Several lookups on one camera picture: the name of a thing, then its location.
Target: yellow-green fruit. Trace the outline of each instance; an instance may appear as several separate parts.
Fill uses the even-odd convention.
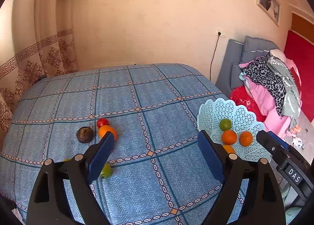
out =
[[[111,171],[111,166],[109,165],[109,163],[106,163],[100,173],[101,178],[108,178],[110,177],[112,174]]]
[[[222,119],[220,121],[220,123],[219,123],[219,128],[222,131],[226,131],[226,130],[231,129],[231,120],[229,120],[229,119]]]

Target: basket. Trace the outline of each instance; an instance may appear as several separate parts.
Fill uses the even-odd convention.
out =
[[[219,128],[219,122],[224,118],[231,120],[231,130],[237,134],[237,141],[232,147],[241,159],[258,161],[263,157],[270,162],[270,153],[256,140],[256,134],[264,130],[264,124],[256,121],[255,114],[249,112],[243,105],[236,106],[234,101],[225,101],[222,98],[216,101],[209,99],[199,109],[197,127],[199,130],[204,129],[214,143],[223,145],[221,141],[223,131]],[[253,135],[253,142],[248,147],[243,147],[239,143],[239,136],[243,131],[249,131]]]

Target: bedsheet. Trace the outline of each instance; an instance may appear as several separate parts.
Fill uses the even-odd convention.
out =
[[[119,134],[108,162],[113,174],[90,184],[114,224],[198,225],[221,184],[197,146],[197,114],[208,99],[227,99],[196,69],[182,64],[105,67],[45,78],[19,101],[0,158],[0,192],[24,220],[32,187],[47,158],[84,153],[76,131],[106,117]],[[243,181],[230,221],[245,196]],[[74,218],[83,223],[69,181]]]

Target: power cord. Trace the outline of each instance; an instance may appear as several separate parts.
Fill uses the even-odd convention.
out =
[[[218,44],[218,40],[219,40],[219,36],[220,35],[221,35],[221,32],[218,32],[218,38],[217,38],[217,42],[216,42],[216,47],[215,47],[215,50],[214,50],[212,62],[210,63],[210,71],[209,71],[209,80],[210,81],[212,80],[212,64],[213,64],[213,61],[214,61],[214,56],[215,56],[215,52],[216,52],[216,49],[217,49],[217,44]]]

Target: dark purple fruit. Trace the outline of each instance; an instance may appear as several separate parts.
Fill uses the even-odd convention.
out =
[[[81,127],[77,133],[76,137],[80,143],[86,144],[93,140],[94,132],[90,127]]]

